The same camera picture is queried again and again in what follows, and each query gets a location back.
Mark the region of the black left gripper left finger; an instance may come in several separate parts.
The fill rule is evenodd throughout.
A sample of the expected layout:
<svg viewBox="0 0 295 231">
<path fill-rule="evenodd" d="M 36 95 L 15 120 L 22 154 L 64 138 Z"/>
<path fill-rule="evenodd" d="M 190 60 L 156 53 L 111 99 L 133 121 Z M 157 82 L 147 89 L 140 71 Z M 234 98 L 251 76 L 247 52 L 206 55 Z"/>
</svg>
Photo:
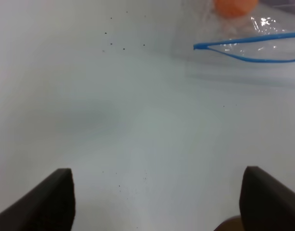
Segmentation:
<svg viewBox="0 0 295 231">
<path fill-rule="evenodd" d="M 74 218 L 72 170 L 60 168 L 0 213 L 0 231 L 70 231 Z"/>
</svg>

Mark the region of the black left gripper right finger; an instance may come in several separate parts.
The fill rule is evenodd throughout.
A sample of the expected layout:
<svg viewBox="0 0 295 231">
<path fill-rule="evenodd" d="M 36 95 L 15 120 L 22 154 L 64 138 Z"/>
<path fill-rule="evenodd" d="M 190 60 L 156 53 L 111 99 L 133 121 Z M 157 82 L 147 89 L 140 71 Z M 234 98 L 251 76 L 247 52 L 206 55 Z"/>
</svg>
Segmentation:
<svg viewBox="0 0 295 231">
<path fill-rule="evenodd" d="M 295 231 L 295 192 L 259 167 L 244 171 L 239 209 L 246 231 Z"/>
</svg>

